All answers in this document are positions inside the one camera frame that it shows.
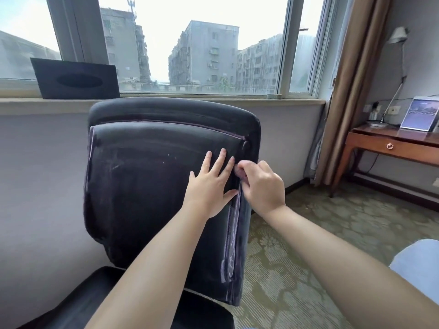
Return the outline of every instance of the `gray building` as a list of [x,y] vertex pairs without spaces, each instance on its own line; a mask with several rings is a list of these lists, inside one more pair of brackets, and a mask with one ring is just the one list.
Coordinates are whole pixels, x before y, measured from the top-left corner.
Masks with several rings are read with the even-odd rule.
[[31,57],[61,60],[59,52],[0,31],[0,78],[35,80]]
[[101,8],[108,61],[116,66],[121,90],[139,90],[151,73],[142,27],[132,12]]
[[[313,61],[315,36],[300,34],[294,59],[290,91],[307,89]],[[274,93],[279,77],[282,34],[263,39],[238,52],[236,91],[253,94]]]
[[194,91],[235,85],[239,27],[190,21],[168,58],[169,82]]

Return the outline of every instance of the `floral carpet pattern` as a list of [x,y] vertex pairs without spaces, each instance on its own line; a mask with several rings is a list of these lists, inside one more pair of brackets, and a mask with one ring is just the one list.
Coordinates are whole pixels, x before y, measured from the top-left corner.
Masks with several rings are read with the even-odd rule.
[[[337,196],[307,185],[287,205],[389,265],[417,240],[439,239],[439,213],[351,183]],[[235,326],[258,329],[351,328],[308,266],[265,223],[252,216],[241,305],[226,306]]]

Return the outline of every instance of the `power outlet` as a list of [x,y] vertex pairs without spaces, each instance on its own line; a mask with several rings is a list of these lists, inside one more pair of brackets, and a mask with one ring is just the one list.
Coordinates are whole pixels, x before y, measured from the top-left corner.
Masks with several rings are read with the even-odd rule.
[[364,112],[364,113],[370,113],[371,110],[372,110],[372,105],[371,105],[371,104],[369,104],[369,105],[365,105],[365,106],[363,107],[363,112]]
[[387,114],[389,115],[397,115],[399,114],[399,110],[401,109],[401,106],[390,106],[388,108]]

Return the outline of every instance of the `black leather chair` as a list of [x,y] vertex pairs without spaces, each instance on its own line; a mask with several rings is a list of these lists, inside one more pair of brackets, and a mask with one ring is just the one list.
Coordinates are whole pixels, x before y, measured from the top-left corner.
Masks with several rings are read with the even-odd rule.
[[[125,98],[95,104],[89,115],[89,160],[84,186],[88,233],[117,267],[95,271],[38,324],[82,329],[124,269],[181,208],[190,171],[208,150],[257,162],[260,124],[248,111],[204,101]],[[239,188],[232,175],[226,191]],[[240,192],[206,224],[185,287],[230,305],[242,293],[250,206]],[[234,328],[220,304],[184,291],[174,329]]]

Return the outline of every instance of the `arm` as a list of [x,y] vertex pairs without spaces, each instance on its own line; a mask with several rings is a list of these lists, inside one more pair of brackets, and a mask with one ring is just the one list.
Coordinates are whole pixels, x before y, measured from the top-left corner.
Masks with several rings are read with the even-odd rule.
[[209,171],[211,156],[207,152],[197,177],[190,173],[181,210],[136,257],[86,329],[170,328],[206,221],[238,193],[224,194],[233,157],[220,174],[226,150]]
[[365,252],[285,205],[284,183],[265,161],[239,162],[246,199],[279,232],[355,328],[439,328],[439,306]]

